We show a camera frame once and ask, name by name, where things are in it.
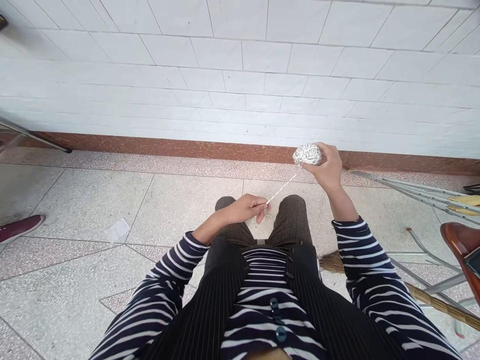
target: hand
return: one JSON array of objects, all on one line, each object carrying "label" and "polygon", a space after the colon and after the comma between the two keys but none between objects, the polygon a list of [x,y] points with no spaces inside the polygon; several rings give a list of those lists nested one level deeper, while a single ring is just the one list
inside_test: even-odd
[{"label": "hand", "polygon": [[317,142],[315,145],[326,156],[326,162],[320,166],[302,162],[301,166],[315,176],[316,181],[326,192],[341,188],[342,159],[339,151],[335,146],[327,145],[323,142]]},{"label": "hand", "polygon": [[242,223],[256,216],[257,224],[260,224],[265,216],[265,210],[270,208],[266,205],[267,199],[260,196],[245,194],[233,204],[217,211],[227,224]]}]

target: navy and white striped sleeve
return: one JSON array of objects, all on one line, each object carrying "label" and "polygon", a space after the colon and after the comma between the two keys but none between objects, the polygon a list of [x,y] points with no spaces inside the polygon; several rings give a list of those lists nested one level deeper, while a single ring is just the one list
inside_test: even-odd
[{"label": "navy and white striped sleeve", "polygon": [[151,344],[182,308],[185,285],[209,249],[187,232],[155,264],[111,322],[90,360],[131,360]]},{"label": "navy and white striped sleeve", "polygon": [[461,357],[424,315],[395,271],[368,224],[332,221],[353,304],[379,323],[409,355],[409,359]]}]

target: red shoe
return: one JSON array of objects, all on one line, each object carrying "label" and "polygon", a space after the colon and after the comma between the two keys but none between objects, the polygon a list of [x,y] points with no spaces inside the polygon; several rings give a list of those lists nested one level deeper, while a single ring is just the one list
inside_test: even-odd
[{"label": "red shoe", "polygon": [[44,221],[45,217],[43,215],[34,215],[0,226],[0,244],[10,243],[16,238],[28,234],[42,225]]}]

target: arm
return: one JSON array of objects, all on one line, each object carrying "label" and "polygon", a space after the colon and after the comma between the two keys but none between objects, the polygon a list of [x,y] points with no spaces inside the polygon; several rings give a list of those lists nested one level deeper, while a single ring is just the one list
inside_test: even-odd
[{"label": "arm", "polygon": [[424,315],[398,276],[390,258],[355,210],[341,186],[342,160],[337,149],[317,144],[327,157],[321,166],[304,164],[330,201],[338,251],[353,303],[379,323],[412,359],[460,359],[437,327]]},{"label": "arm", "polygon": [[106,329],[90,360],[134,359],[179,313],[185,285],[215,235],[227,224],[256,216],[260,223],[267,199],[245,194],[213,213],[195,231],[187,232],[138,285],[133,296]]}]

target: striped shirt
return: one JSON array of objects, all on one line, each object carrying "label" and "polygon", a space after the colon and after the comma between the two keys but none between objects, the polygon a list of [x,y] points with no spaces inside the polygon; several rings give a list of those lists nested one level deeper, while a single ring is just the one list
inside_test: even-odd
[{"label": "striped shirt", "polygon": [[[409,359],[460,360],[410,296],[365,221],[332,225],[352,303],[382,326]],[[187,232],[139,284],[90,360],[137,359],[182,308],[185,285],[208,249]],[[287,254],[258,246],[243,256],[249,272],[233,305],[220,359],[242,359],[273,348],[283,349],[292,359],[328,359],[328,349],[316,339],[316,329],[287,285]]]}]

